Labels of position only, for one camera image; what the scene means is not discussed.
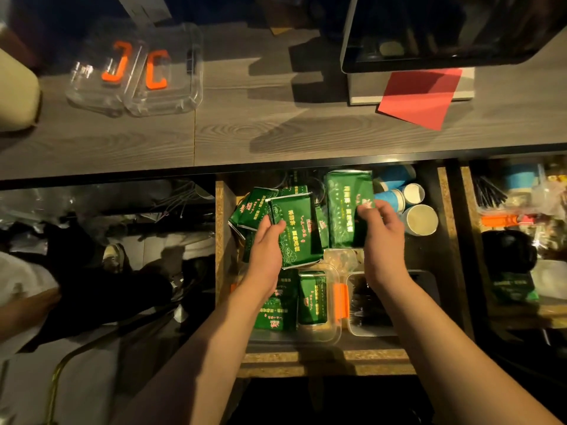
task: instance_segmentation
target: open drawer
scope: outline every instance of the open drawer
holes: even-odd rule
[[[415,164],[416,182],[426,190],[426,204],[439,214],[439,227],[427,237],[406,235],[407,267],[433,273],[441,306],[472,336],[470,315],[460,263],[459,246],[445,168],[433,161]],[[372,169],[369,166],[349,167]],[[242,263],[238,261],[239,241],[228,224],[239,198],[254,186],[274,187],[284,173],[277,171],[227,174],[216,182],[216,301],[230,294]],[[333,344],[249,343],[239,377],[284,377],[302,375],[357,374],[385,375],[414,373],[406,352],[396,336],[352,335],[343,322]]]
[[[473,312],[484,314],[494,330],[524,330],[532,328],[567,328],[567,300],[539,296],[533,303],[510,304],[499,301],[493,292],[489,271],[484,259],[482,232],[488,230],[478,212],[473,178],[498,171],[512,163],[549,162],[548,157],[506,158],[472,161],[450,166],[451,197],[456,205],[457,226],[463,265],[467,275],[468,297]]]

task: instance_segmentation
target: red paper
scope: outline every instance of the red paper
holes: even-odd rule
[[[460,68],[394,71],[377,112],[439,131],[462,72]]]

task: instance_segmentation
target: yellow object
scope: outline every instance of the yellow object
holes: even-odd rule
[[[31,126],[39,100],[37,76],[0,49],[0,133]]]

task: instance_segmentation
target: wooden countertop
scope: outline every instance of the wooden countertop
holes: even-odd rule
[[[375,114],[374,106],[349,107],[340,48],[317,30],[275,37],[245,22],[201,29],[204,93],[196,112],[108,118],[69,105],[67,74],[43,77],[37,128],[0,135],[0,181],[72,184],[67,176],[111,173],[110,180],[159,170],[152,174],[159,177],[177,168],[377,155],[398,161],[567,141],[567,32],[524,64],[477,69],[476,98],[453,103],[443,130],[430,131]]]

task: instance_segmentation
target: person's left hand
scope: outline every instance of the person's left hand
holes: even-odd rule
[[[264,216],[250,250],[250,265],[242,283],[261,293],[263,303],[273,294],[278,282],[282,266],[279,237],[285,225],[284,220],[272,225],[270,218]]]

